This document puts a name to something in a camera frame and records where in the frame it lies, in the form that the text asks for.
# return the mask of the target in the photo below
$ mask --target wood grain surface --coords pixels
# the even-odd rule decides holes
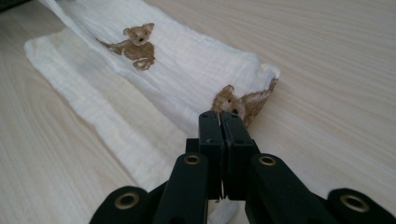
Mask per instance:
[[[322,197],[352,188],[396,214],[395,1],[147,2],[281,68],[249,127],[262,152]],[[63,28],[37,1],[0,13],[0,223],[88,223],[134,183],[25,57]]]

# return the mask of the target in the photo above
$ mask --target folded towel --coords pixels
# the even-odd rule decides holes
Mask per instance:
[[[69,28],[28,41],[27,57],[148,191],[169,178],[218,92],[233,85],[243,96],[279,78],[255,54],[198,34],[143,1],[42,2]],[[97,40],[120,43],[125,28],[146,23],[154,24],[148,41],[155,62],[143,71]],[[236,209],[222,201],[209,222],[226,223]]]
[[[73,31],[66,28],[29,40],[25,51],[32,65],[128,170],[134,180],[131,185],[151,191],[169,178],[187,135],[115,75]],[[212,224],[227,223],[237,210],[230,201],[212,202],[210,207]]]
[[[197,136],[198,115],[211,108],[225,86],[233,85],[235,95],[243,96],[268,90],[271,80],[279,78],[279,70],[260,63],[257,55],[199,34],[140,0],[45,4],[188,137]],[[125,28],[145,23],[154,23],[149,42],[155,47],[155,64],[146,71],[97,41],[119,43],[127,38]]]

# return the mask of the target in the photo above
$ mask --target metal grommet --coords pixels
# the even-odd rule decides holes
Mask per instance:
[[[187,156],[184,158],[184,162],[186,162],[188,165],[196,165],[201,162],[201,158],[197,156]]]
[[[139,202],[139,195],[133,191],[126,192],[117,197],[114,204],[120,210],[132,208]]]
[[[351,194],[341,195],[340,200],[346,207],[354,211],[365,213],[370,210],[370,206],[364,200],[354,195]]]
[[[259,162],[263,165],[275,165],[276,164],[276,160],[269,156],[261,156],[259,158]]]

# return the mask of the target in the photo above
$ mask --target teddy bear embroidery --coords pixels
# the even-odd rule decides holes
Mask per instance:
[[[268,97],[274,90],[276,82],[276,79],[272,79],[268,90],[252,92],[242,97],[233,94],[233,86],[228,85],[216,94],[211,110],[217,113],[221,113],[222,111],[235,113],[244,121],[245,126],[248,127],[267,102]]]
[[[153,28],[154,23],[126,28],[123,30],[123,34],[128,35],[129,38],[117,44],[107,44],[97,40],[111,51],[132,60],[137,70],[145,71],[155,61],[154,46],[149,42]]]

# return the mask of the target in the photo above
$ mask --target fabric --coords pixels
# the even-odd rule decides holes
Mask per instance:
[[[268,90],[279,70],[174,21],[143,1],[41,1],[68,26],[25,44],[27,57],[91,125],[135,185],[150,191],[169,178],[198,116],[227,85],[242,96]],[[155,64],[137,70],[100,44],[119,43],[127,27],[154,23]],[[226,223],[236,203],[221,201],[209,223]]]
[[[242,96],[268,90],[272,78],[279,78],[279,70],[260,63],[257,55],[199,34],[143,1],[47,0],[45,4],[188,137],[197,136],[198,115],[210,109],[225,86],[233,85],[234,93]],[[129,59],[96,40],[118,43],[126,39],[125,28],[151,22],[155,26],[149,41],[156,61],[147,71],[136,70]]]
[[[68,28],[29,40],[25,51],[49,84],[97,131],[133,178],[132,186],[151,191],[168,180],[176,158],[184,153],[187,135],[138,89],[114,74]],[[221,224],[233,217],[237,204],[223,200],[209,208],[208,223]]]

